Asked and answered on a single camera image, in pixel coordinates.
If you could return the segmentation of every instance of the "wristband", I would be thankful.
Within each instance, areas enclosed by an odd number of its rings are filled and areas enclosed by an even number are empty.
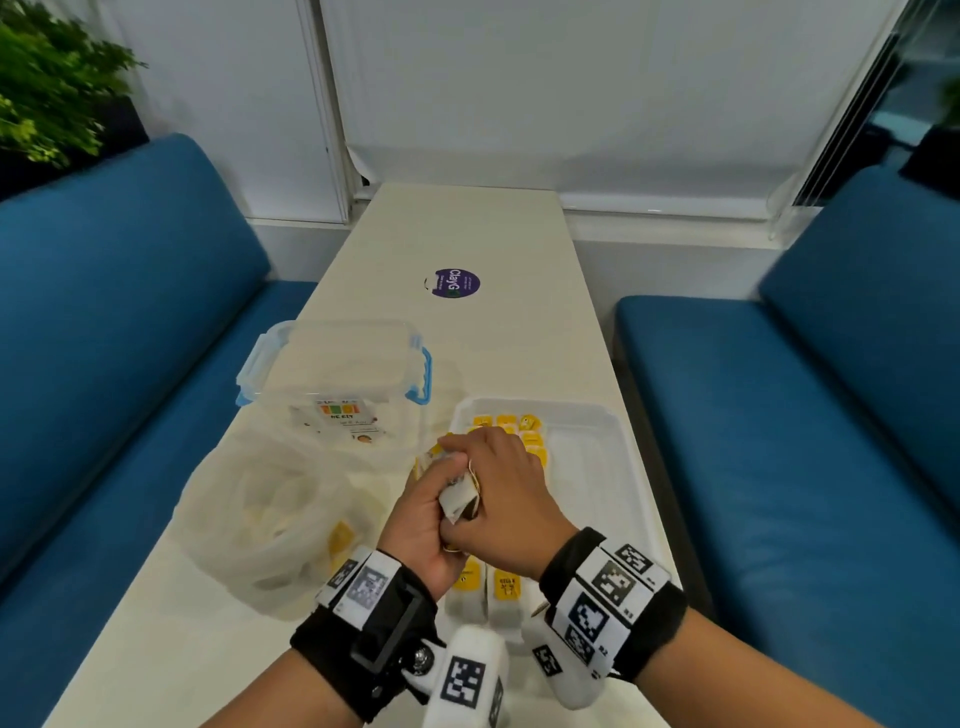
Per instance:
[[[407,687],[401,670],[421,641],[440,642],[437,605],[415,573],[365,546],[330,577],[316,601],[290,645],[370,723]],[[425,695],[413,695],[426,702]]]
[[[639,549],[592,528],[573,536],[543,571],[550,627],[595,677],[633,682],[676,636],[686,597]]]

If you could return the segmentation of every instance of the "circular sticker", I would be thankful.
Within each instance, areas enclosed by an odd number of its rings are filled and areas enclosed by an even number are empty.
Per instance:
[[[430,288],[430,279],[427,279],[427,288],[434,296],[442,299],[462,299],[472,296],[480,289],[480,279],[463,268],[443,268],[437,271]]]

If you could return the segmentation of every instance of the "white table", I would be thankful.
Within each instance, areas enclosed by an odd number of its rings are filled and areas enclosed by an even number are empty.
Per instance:
[[[479,291],[460,300],[432,295],[424,281],[443,268],[476,274]],[[436,362],[440,432],[459,400],[481,395],[595,402],[630,431],[552,192],[385,184],[300,317],[415,324]],[[385,508],[403,475],[384,478],[377,495]],[[653,507],[649,484],[638,488]],[[649,538],[672,569],[655,523]],[[310,604],[304,594],[261,614],[164,534],[46,725],[194,728],[282,652]],[[514,659],[506,705],[514,726],[663,725],[636,689],[609,682],[592,708],[569,713],[549,697],[532,660]],[[419,726],[421,715],[404,695],[377,724]]]

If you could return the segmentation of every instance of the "sofa backrest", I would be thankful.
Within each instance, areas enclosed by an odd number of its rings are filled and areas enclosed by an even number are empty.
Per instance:
[[[268,270],[181,135],[0,205],[0,580]]]
[[[760,295],[960,511],[960,203],[866,169]]]

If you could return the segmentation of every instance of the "blue bench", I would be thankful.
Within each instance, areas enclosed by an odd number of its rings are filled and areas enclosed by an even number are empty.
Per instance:
[[[864,170],[760,297],[616,311],[717,616],[888,728],[960,725],[960,204]]]
[[[0,205],[0,261],[0,722],[35,728],[315,284],[180,135]]]

